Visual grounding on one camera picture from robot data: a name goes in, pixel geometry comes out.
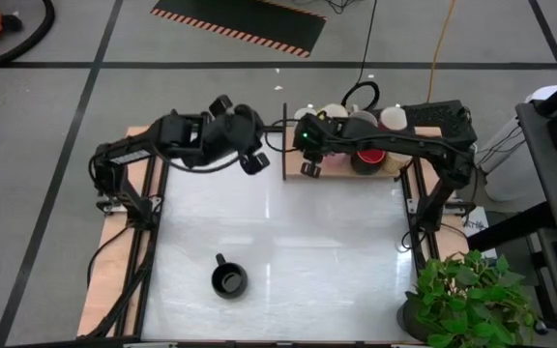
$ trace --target plant pot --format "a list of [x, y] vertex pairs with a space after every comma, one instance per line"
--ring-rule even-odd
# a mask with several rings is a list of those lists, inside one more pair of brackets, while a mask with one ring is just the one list
[[409, 335], [420, 340], [420, 342], [426, 342], [431, 330], [416, 319], [419, 309], [418, 304], [405, 301], [396, 312], [396, 322]]

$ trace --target black hose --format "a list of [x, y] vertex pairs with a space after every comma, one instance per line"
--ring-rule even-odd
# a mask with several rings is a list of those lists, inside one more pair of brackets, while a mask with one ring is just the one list
[[372, 112], [375, 106], [377, 106], [377, 102], [379, 102], [379, 86], [377, 85], [377, 83], [373, 81], [356, 83], [354, 87], [352, 87], [349, 91], [347, 91], [347, 94], [345, 94], [345, 97], [343, 97], [343, 100], [340, 102], [340, 104], [343, 107], [347, 107], [346, 105], [347, 105], [347, 100], [349, 100], [349, 97], [351, 97], [354, 94], [354, 92], [356, 92], [357, 90], [367, 86], [373, 89], [373, 100], [369, 105], [367, 105], [364, 108], [364, 111]]
[[43, 3], [45, 9], [43, 22], [24, 42], [0, 55], [0, 66], [12, 62], [14, 59], [20, 57], [25, 54], [25, 52], [33, 48], [44, 38], [44, 36], [46, 36], [46, 33], [48, 33], [50, 28], [53, 26], [53, 22], [55, 21], [55, 9], [53, 8], [53, 3], [50, 0], [43, 0]]

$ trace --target metal bracket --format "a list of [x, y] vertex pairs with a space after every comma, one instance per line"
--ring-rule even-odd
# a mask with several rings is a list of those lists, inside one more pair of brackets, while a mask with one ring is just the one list
[[[408, 198], [406, 199], [406, 206], [407, 206], [407, 213], [409, 214], [416, 214], [418, 210], [418, 198]], [[470, 206], [474, 206], [472, 203], [466, 203], [461, 199], [450, 199], [444, 205], [444, 215], [455, 215], [455, 216], [464, 216], [468, 212], [471, 212], [474, 208]]]
[[[151, 197], [150, 200], [152, 201], [152, 210], [162, 202], [162, 198], [157, 196]], [[102, 210], [106, 216], [113, 215], [114, 213], [126, 212], [126, 208], [124, 208], [117, 199], [102, 200], [97, 202], [96, 206], [98, 209]]]

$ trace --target black mat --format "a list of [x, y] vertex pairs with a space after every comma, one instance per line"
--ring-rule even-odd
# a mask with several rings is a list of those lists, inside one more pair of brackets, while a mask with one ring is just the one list
[[309, 57], [326, 17], [265, 0], [160, 0], [152, 15]]

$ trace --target white table surface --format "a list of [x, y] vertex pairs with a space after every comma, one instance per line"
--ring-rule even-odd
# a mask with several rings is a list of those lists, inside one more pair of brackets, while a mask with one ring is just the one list
[[[396, 324], [416, 278], [400, 183], [284, 182], [264, 151], [255, 176], [170, 170], [143, 339], [413, 341]], [[249, 275], [237, 300], [212, 289], [218, 252]]]

